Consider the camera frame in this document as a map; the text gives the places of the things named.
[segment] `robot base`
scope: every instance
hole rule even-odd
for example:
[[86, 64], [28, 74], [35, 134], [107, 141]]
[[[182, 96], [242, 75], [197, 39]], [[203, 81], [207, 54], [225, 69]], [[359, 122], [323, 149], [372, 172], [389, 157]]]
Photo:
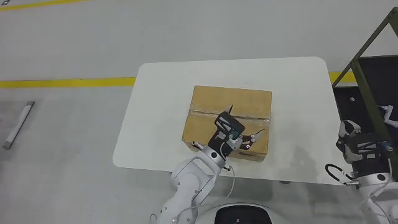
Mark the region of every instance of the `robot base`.
[[273, 210], [253, 203], [229, 203], [199, 214], [196, 224], [290, 224]]

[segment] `white table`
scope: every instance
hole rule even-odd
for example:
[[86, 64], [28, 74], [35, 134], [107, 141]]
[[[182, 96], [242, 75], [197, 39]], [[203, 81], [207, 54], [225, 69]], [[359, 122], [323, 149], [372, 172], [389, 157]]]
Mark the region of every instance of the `white table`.
[[326, 63], [318, 57], [144, 64], [114, 164], [173, 171], [192, 157], [181, 138], [195, 85], [272, 91], [268, 155], [263, 162], [230, 159], [237, 177], [338, 184], [325, 164], [351, 171], [335, 146], [340, 119]]

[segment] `black cable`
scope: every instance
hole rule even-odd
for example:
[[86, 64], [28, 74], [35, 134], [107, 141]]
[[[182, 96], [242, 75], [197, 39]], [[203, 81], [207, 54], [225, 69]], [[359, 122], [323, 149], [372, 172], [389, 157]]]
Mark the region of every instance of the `black cable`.
[[326, 172], [329, 174], [329, 176], [330, 176], [331, 178], [335, 179], [337, 182], [340, 182], [340, 183], [342, 183], [342, 184], [344, 184], [344, 185], [347, 185], [347, 182], [342, 182], [337, 176], [333, 175], [333, 173], [330, 172], [329, 167], [332, 167], [332, 168], [337, 169], [338, 171], [340, 171], [341, 173], [343, 173], [343, 175], [345, 175], [349, 180], [354, 180], [354, 179], [353, 179], [352, 177], [350, 177], [347, 173], [345, 173], [345, 172], [343, 171], [342, 168], [340, 168], [340, 167], [338, 167], [338, 166], [336, 166], [336, 165], [334, 165], [334, 164], [327, 164], [327, 165], [325, 165], [325, 170], [326, 170]]

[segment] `white pipe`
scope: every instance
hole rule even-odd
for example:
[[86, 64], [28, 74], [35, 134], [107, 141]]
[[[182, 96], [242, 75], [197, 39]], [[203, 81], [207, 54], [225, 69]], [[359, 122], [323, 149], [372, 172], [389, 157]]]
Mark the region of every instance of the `white pipe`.
[[14, 126], [14, 128], [11, 130], [10, 134], [8, 135], [8, 138], [6, 139], [6, 142], [4, 142], [4, 144], [2, 145], [3, 148], [5, 148], [6, 150], [10, 150], [15, 137], [18, 135], [18, 132], [21, 128], [21, 126], [24, 124], [24, 121], [27, 117], [27, 115], [29, 114], [30, 109], [32, 108], [33, 104], [35, 102], [34, 101], [28, 101], [24, 107], [24, 109], [22, 110], [21, 114], [18, 117], [18, 123], [16, 126]]

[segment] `gray floor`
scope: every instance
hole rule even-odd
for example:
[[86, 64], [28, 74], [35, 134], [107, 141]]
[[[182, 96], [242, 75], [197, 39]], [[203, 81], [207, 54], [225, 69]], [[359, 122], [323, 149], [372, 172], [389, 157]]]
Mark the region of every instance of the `gray floor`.
[[[147, 223], [174, 190], [166, 172], [112, 163], [130, 93], [0, 90], [0, 101], [36, 101], [12, 149], [0, 149], [0, 223]], [[223, 177], [210, 200], [230, 183]], [[353, 188], [237, 179], [235, 189], [229, 202], [263, 203], [294, 223], [363, 223]]]

